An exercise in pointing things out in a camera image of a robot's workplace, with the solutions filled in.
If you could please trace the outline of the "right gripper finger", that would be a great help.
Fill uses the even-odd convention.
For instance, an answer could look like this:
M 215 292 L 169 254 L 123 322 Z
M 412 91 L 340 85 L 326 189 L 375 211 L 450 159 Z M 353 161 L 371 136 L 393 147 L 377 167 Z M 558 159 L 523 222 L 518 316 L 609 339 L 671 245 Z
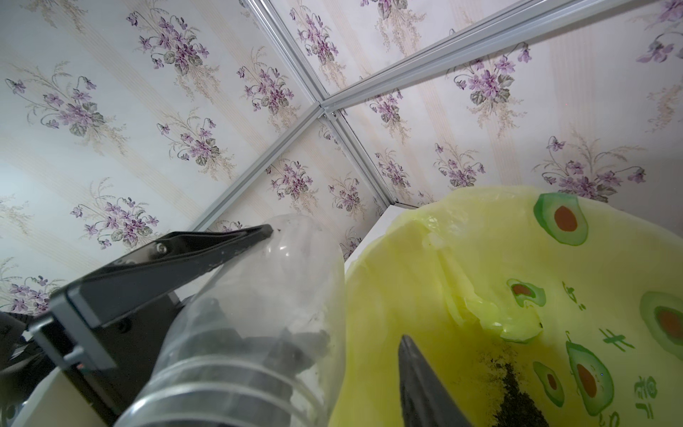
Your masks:
M 406 334 L 398 346 L 398 373 L 405 427 L 471 426 L 417 344 Z

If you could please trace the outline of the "glass tea jar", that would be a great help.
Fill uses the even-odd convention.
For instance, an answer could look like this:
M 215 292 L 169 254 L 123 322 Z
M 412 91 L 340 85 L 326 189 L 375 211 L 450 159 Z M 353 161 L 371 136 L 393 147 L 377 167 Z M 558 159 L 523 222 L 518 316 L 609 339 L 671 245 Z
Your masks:
M 226 263 L 172 323 L 121 426 L 326 426 L 345 372 L 344 260 L 303 215 Z

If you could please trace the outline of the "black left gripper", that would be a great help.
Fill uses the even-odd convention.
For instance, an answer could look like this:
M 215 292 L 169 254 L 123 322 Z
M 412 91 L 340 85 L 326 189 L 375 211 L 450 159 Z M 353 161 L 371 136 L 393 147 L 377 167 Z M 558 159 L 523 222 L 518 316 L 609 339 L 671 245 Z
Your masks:
M 167 296 L 273 234 L 175 231 L 71 281 L 46 314 L 1 316 L 1 424 L 14 422 L 37 386 L 61 373 L 111 426 L 149 380 L 180 311 Z

